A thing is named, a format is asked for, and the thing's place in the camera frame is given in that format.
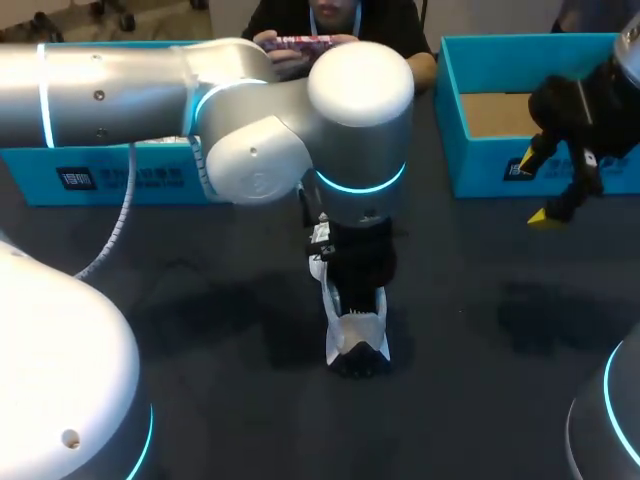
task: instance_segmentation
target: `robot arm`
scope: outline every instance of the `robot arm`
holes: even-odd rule
[[[0,48],[0,148],[104,146],[199,135],[209,180],[239,204],[276,200],[314,168],[326,213],[387,219],[408,154],[413,81],[402,59],[359,42],[309,79],[277,83],[242,39],[172,48]]]
[[[548,226],[571,221],[589,196],[601,196],[600,162],[622,158],[640,143],[640,15],[618,36],[613,55],[580,80],[547,78],[532,94],[529,110],[542,129],[520,170],[535,174],[565,141],[573,179],[557,198],[547,202],[530,224]]]

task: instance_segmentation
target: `chair leg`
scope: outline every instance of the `chair leg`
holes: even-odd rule
[[[31,27],[37,32],[44,32],[51,43],[63,43],[64,37],[55,23],[44,12],[36,12],[31,20]]]
[[[136,29],[136,18],[129,13],[121,0],[98,0],[90,6],[91,14],[101,17],[105,14],[107,7],[119,15],[118,23],[123,32],[133,32]]]

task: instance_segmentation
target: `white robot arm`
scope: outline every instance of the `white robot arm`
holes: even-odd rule
[[[130,49],[0,49],[0,148],[101,146],[199,135],[216,192],[276,200],[315,168],[329,216],[369,226],[394,210],[413,79],[378,44],[334,49],[309,79],[277,83],[257,45],[223,39]]]

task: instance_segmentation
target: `white cylindrical robot base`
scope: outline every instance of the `white cylindrical robot base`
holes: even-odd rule
[[[151,478],[138,348],[101,293],[0,242],[0,480]]]
[[[640,330],[574,400],[565,445],[575,480],[639,480]]]

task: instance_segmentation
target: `blue cardboard box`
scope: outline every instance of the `blue cardboard box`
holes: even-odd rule
[[[518,164],[531,137],[472,136],[461,96],[530,93],[551,74],[579,78],[608,58],[615,38],[615,34],[443,38],[435,108],[454,195],[478,198],[561,193],[572,174],[566,145],[559,146],[535,178],[525,176],[519,173]],[[491,115],[496,112],[487,109],[486,118]],[[621,160],[605,159],[602,166],[608,194],[640,193],[640,149]]]
[[[111,42],[100,47],[165,48],[194,42]],[[61,44],[77,46],[82,44]],[[188,143],[138,143],[134,205],[206,205]],[[30,206],[122,204],[128,146],[24,148],[0,152]]]

